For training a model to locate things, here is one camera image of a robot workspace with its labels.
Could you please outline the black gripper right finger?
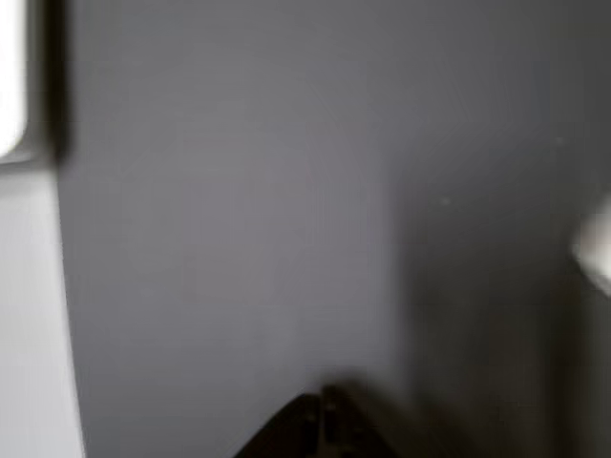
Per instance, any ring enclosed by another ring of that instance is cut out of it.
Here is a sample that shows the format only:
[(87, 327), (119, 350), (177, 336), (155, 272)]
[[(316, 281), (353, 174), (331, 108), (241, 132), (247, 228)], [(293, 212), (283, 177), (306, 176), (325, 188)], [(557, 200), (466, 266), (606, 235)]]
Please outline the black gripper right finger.
[(399, 457), (366, 412), (337, 385), (322, 390), (322, 431), (338, 457)]

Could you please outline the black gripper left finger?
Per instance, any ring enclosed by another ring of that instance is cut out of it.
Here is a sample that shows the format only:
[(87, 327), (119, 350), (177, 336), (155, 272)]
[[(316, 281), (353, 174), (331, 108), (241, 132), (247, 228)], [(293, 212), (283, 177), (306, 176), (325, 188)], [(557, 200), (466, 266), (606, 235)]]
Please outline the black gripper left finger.
[(306, 458), (318, 452), (321, 398), (306, 393), (279, 410), (236, 458)]

